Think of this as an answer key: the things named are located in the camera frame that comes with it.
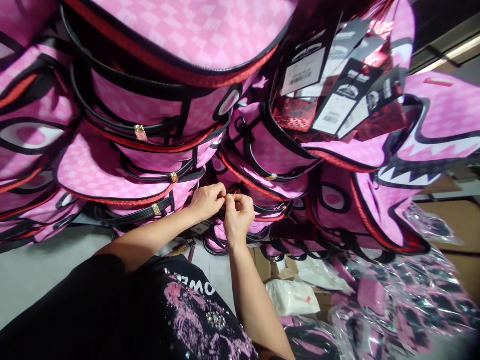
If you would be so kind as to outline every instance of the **hang tag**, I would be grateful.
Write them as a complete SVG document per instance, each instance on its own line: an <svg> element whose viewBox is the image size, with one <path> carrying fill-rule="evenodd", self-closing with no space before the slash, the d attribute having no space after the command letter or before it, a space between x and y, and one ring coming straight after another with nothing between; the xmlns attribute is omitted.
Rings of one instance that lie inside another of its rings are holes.
<svg viewBox="0 0 480 360"><path fill-rule="evenodd" d="M282 96L320 81L338 23L339 20L331 22L326 30L315 35L305 44L297 46L298 53L295 54L291 65L285 72L283 87L280 92Z"/></svg>
<svg viewBox="0 0 480 360"><path fill-rule="evenodd" d="M358 18L348 22L345 28L337 34L333 40L320 82L302 89L297 95L299 97L320 97L322 95L328 95L332 86L335 84L335 79L329 78L336 78L342 73L349 58L352 57L355 47L367 35L369 25L370 21L360 20Z"/></svg>
<svg viewBox="0 0 480 360"><path fill-rule="evenodd" d="M378 79L364 96L348 119L338 131L338 138L343 139L367 118L398 99L403 94L400 86L401 75L398 67Z"/></svg>
<svg viewBox="0 0 480 360"><path fill-rule="evenodd" d="M211 221L204 221L199 223L198 225L195 225L192 227L190 230L192 230L194 233L197 233L198 235L204 234L208 229L212 227L212 222Z"/></svg>
<svg viewBox="0 0 480 360"><path fill-rule="evenodd" d="M382 70L350 59L339 76L333 91L323 103L313 123L313 129L330 135L337 134L352 110L365 97Z"/></svg>

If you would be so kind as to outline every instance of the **red trim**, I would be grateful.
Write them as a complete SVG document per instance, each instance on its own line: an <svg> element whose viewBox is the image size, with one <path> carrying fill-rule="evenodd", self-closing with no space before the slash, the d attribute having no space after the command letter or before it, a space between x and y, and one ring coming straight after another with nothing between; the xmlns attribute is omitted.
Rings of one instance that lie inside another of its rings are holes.
<svg viewBox="0 0 480 360"><path fill-rule="evenodd" d="M48 225L40 226L40 227L36 228L35 230L30 231L29 233L27 233L25 235L16 237L15 240L21 240L21 239L26 239L26 238L33 237L33 236L41 233L43 230L45 230L47 228L47 226Z"/></svg>
<svg viewBox="0 0 480 360"><path fill-rule="evenodd" d="M374 169L366 169L364 167L352 165L351 163L348 163L346 161L340 160L338 157L335 157L331 154L328 154L326 152L320 151L320 150L309 150L308 151L310 154L318 156L319 158L324 159L325 161L329 162L330 164L334 164L338 166L339 168L354 172L354 173L373 173L378 170L378 168Z"/></svg>
<svg viewBox="0 0 480 360"><path fill-rule="evenodd" d="M17 100L25 92L25 90L30 85L32 85L32 83L35 81L37 76L38 76L37 74L32 74L29 77L20 81L18 85L13 88L13 90L8 94L6 98L4 98L3 100L0 100L0 109L3 109L4 107L10 105L15 100Z"/></svg>
<svg viewBox="0 0 480 360"><path fill-rule="evenodd" d="M47 163L47 158L45 157L41 161L40 167L37 170L35 170L34 172L32 172L28 177L26 177L26 178L24 178L20 181L17 181L17 182L11 182L7 185L0 186L0 194L9 192L10 190L16 189L18 187L21 187L23 184L28 183L30 180L32 180L34 177L36 177L38 174L40 174L44 170L44 167L45 167L46 163Z"/></svg>
<svg viewBox="0 0 480 360"><path fill-rule="evenodd" d="M174 80L180 81L187 85L200 88L222 88L234 84L241 83L257 72L265 63L270 60L278 46L270 51L263 58L254 62L246 69L234 72L228 75L220 76L205 76L190 73L184 69L177 68L170 63L163 61L157 56L153 55L137 42L133 41L125 34L111 26L108 22L103 20L87 6L82 4L79 0L64 0L71 8L73 8L82 18L84 18L90 25L97 29L104 36L112 40L115 44L127 51L129 54L135 56L137 59L147 64L152 69L168 74Z"/></svg>
<svg viewBox="0 0 480 360"><path fill-rule="evenodd" d="M387 240L383 236L383 234L380 231L378 231L378 229L376 228L376 225L370 221L367 213L365 212L362 202L360 200L360 195L357 192L357 188L355 187L355 181L353 178L350 179L350 185L351 185L353 198L355 199L355 204L356 204L356 207L358 208L358 213L360 214L363 224L365 225L367 230L373 235L375 240L380 243L380 245L382 245L385 249L390 249L397 253L407 253L407 254L416 253L419 250L419 248L422 245L421 241L418 238L415 239L416 236L414 234L403 231L402 226L400 224L398 224L398 227L400 228L405 238L407 247L395 246L392 244L391 241Z"/></svg>
<svg viewBox="0 0 480 360"><path fill-rule="evenodd" d="M160 195L157 195L155 197L151 197L145 200L135 200L135 201L120 201L120 200L108 200L108 199L99 199L97 197L88 197L85 195L78 194L76 192L73 192L67 188L64 187L65 191L67 193L70 193L77 198L88 200L88 201L93 201L95 203L100 203L100 204L107 204L107 205L120 205L120 206L137 206L137 205L150 205L154 202L157 202L158 200L163 199L165 196L170 194L170 192L174 189L176 183L170 184L170 186L165 190Z"/></svg>
<svg viewBox="0 0 480 360"><path fill-rule="evenodd" d="M18 215L18 214L21 214L21 213L26 213L32 209L36 209L38 208L39 206L42 206L43 204L45 203L48 203L50 200L52 200L58 193L59 193L60 189L57 189L57 191L55 191L51 196L49 196L47 199L45 199L44 201L40 202L40 203L36 203L36 204L33 204L33 205L30 205L30 206L24 206L24 207L19 207L15 210L10 210L8 212L4 212L3 214L0 215L0 221L4 221L12 216L15 216L15 215Z"/></svg>
<svg viewBox="0 0 480 360"><path fill-rule="evenodd" d="M148 144L148 143L138 143L138 142L130 141L130 140L124 138L124 137L115 136L115 135L112 135L108 132L105 132L105 131L99 129L97 126L90 123L90 121L87 121L86 123L89 124L92 128L94 128L95 131L102 134L102 136L104 136L107 139L112 140L113 142L115 142L117 144L124 145L126 147L133 148L133 149L139 150L139 151L146 151L146 152L159 153L159 154L175 154L175 153L181 153L181 152L191 150L192 148L196 147L197 145L200 145L201 143L203 143L205 141L205 139L208 138L211 133L213 133L214 131L216 131L217 129L219 129L222 126L220 124L220 125L218 125L214 128L209 129L205 134L200 135L200 137L192 140L188 144L185 144L183 146L172 147L172 146L151 145L151 144Z"/></svg>
<svg viewBox="0 0 480 360"><path fill-rule="evenodd" d="M247 179L246 177L244 177L243 175L241 175L238 171L236 171L232 165L230 165L227 161L227 158L220 152L220 157L221 157L221 160L223 162L223 164L227 167L228 170L230 170L232 173L234 173L236 175L237 178L239 178L240 180L242 180L244 183L248 184L249 186L251 186L252 188L254 188L256 191L258 191L259 193L265 195L266 197L269 197L270 199L274 199L274 200L277 200L277 201L290 201L290 199L287 199L287 198L283 198L283 197L279 197L279 196L276 196L276 195L273 195L271 194L270 192L262 189L261 187L258 187L257 185L255 185L253 182L251 182L249 179Z"/></svg>
<svg viewBox="0 0 480 360"><path fill-rule="evenodd" d="M254 221L259 223L275 223L283 219L285 219L285 213L277 217L256 217Z"/></svg>

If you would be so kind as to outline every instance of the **shark mouth design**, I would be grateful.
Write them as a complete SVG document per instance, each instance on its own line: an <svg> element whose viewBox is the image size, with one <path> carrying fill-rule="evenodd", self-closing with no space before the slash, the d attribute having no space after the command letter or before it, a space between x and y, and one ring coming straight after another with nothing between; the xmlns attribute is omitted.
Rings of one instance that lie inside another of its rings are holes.
<svg viewBox="0 0 480 360"><path fill-rule="evenodd" d="M458 159L466 158L480 147L480 131L441 138L423 136L422 127L430 100L415 100L423 104L420 118L389 164L378 171L375 181L380 185L421 190L449 170Z"/></svg>

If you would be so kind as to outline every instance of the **cartoon eye design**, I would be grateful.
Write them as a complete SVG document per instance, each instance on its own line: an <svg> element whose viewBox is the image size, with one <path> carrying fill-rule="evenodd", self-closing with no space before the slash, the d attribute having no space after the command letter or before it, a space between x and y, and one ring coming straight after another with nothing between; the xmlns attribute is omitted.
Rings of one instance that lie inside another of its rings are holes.
<svg viewBox="0 0 480 360"><path fill-rule="evenodd" d="M227 172L228 169L225 166L225 164L220 160L218 160L217 158L213 157L211 159L211 162L213 164L213 168L215 169L218 175L225 174Z"/></svg>
<svg viewBox="0 0 480 360"><path fill-rule="evenodd" d="M321 182L320 204L337 214L346 214L352 207L350 195L341 187L332 183Z"/></svg>
<svg viewBox="0 0 480 360"><path fill-rule="evenodd" d="M76 196L73 196L71 193L65 193L61 199L56 203L55 207L57 209L62 209L62 208L65 208L67 206L70 206L72 205L73 203L75 203L77 201L77 197Z"/></svg>
<svg viewBox="0 0 480 360"><path fill-rule="evenodd" d="M227 114L234 107L234 105L240 100L242 91L242 84L236 84L230 87L213 114L213 119L215 121L221 120L222 116Z"/></svg>
<svg viewBox="0 0 480 360"><path fill-rule="evenodd" d="M23 185L11 190L13 194L19 195L28 195L39 193L48 187L50 187L54 182L54 176L51 170L43 171L35 176L32 180Z"/></svg>
<svg viewBox="0 0 480 360"><path fill-rule="evenodd" d="M307 204L305 203L305 200L303 199L303 197L293 200L293 209L295 210L307 209Z"/></svg>
<svg viewBox="0 0 480 360"><path fill-rule="evenodd" d="M67 129L66 126L32 117L0 123L0 146L24 155L41 155Z"/></svg>

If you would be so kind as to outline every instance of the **zipper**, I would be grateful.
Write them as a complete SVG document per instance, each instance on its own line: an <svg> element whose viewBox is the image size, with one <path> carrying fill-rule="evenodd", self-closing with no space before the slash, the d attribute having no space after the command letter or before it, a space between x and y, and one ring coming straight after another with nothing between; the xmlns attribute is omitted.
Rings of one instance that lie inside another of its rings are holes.
<svg viewBox="0 0 480 360"><path fill-rule="evenodd" d="M288 198L285 198L283 197L283 195L280 195L278 192L276 191L273 191L273 190L265 190L262 185L255 179L251 179L249 178L248 175L246 175L242 170L238 169L237 167L235 167L232 163L230 163L227 158L225 157L225 155L223 154L222 151L219 152L219 155L221 157L221 161L223 162L223 164L232 172L234 173L237 177L239 177L242 181L244 181L245 183L249 184L250 186L252 186L253 188L255 188L259 193L262 193L264 195L266 195L267 197L271 198L271 199L274 199L274 200L277 200L277 201L281 201L281 202L288 202L288 201L291 201L291 200L295 200L295 199L288 199Z"/></svg>

